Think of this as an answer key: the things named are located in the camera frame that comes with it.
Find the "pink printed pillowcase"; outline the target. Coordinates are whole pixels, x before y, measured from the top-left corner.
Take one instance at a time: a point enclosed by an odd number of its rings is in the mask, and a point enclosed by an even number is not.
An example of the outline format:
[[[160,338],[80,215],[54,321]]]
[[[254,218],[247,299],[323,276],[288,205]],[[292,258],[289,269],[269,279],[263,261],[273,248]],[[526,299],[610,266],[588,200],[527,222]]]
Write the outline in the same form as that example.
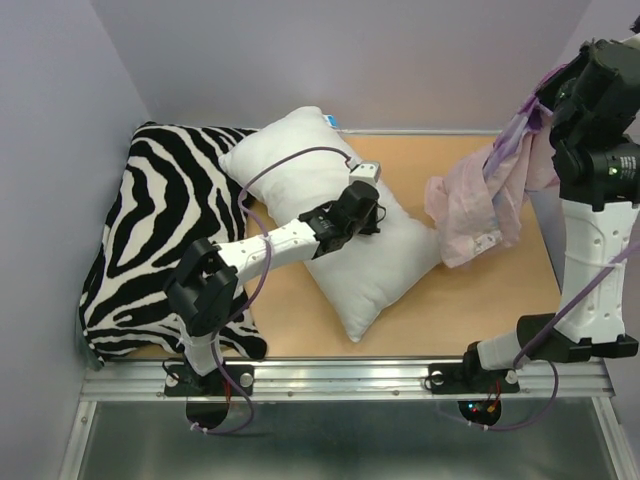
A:
[[[520,238],[520,214],[531,193],[559,184],[549,142],[552,111],[530,94],[491,144],[428,180],[425,212],[449,268]]]

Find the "white pillow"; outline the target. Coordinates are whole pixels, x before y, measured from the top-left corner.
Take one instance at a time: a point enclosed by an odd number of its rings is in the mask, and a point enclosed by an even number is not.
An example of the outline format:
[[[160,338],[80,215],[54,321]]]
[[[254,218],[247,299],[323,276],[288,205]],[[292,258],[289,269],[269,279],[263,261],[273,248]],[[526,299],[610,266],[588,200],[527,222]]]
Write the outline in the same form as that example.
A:
[[[340,196],[348,158],[361,160],[320,108],[306,106],[241,140],[220,166],[282,226]],[[385,216],[379,232],[306,264],[352,342],[441,261],[436,231],[411,218],[383,182],[377,188]]]

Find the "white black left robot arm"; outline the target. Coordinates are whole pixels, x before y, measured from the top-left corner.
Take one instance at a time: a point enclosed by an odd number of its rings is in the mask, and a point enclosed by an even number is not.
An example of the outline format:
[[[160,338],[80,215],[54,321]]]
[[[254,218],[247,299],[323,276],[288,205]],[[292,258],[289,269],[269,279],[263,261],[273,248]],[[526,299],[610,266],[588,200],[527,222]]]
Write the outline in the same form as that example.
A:
[[[240,310],[233,305],[239,287],[273,269],[333,253],[363,230],[375,233],[378,200],[374,183],[356,180],[338,199],[275,230],[231,243],[192,243],[164,286],[179,318],[191,386],[210,394],[222,384],[219,335]]]

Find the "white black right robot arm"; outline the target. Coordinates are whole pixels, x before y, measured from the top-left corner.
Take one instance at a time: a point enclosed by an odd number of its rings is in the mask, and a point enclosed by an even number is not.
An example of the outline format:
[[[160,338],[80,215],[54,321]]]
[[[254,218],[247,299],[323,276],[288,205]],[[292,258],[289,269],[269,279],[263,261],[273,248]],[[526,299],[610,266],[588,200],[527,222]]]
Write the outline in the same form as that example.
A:
[[[535,92],[552,113],[549,142],[566,229],[562,297],[554,314],[470,345],[459,379],[482,390],[532,360],[625,358],[639,343],[622,318],[625,266],[639,216],[639,37],[592,40]]]

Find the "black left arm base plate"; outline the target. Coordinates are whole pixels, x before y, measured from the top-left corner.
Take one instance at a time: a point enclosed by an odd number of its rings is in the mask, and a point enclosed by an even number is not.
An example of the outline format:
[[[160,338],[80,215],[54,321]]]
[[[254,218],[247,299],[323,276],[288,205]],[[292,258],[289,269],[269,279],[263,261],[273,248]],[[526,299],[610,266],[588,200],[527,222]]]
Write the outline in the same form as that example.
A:
[[[186,362],[167,365],[162,363],[166,374],[164,395],[167,397],[224,397],[231,394],[231,387],[219,370],[198,375]],[[227,374],[241,389],[251,395],[255,368],[248,364],[225,365]]]

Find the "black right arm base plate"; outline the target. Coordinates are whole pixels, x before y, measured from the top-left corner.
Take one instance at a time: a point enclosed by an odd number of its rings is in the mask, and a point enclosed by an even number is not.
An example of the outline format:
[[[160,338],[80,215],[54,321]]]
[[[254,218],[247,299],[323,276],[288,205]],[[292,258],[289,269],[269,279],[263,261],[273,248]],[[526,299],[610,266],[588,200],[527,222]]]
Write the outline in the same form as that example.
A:
[[[436,362],[429,365],[424,384],[434,395],[518,393],[517,378],[508,379],[508,373],[468,369],[462,362]]]

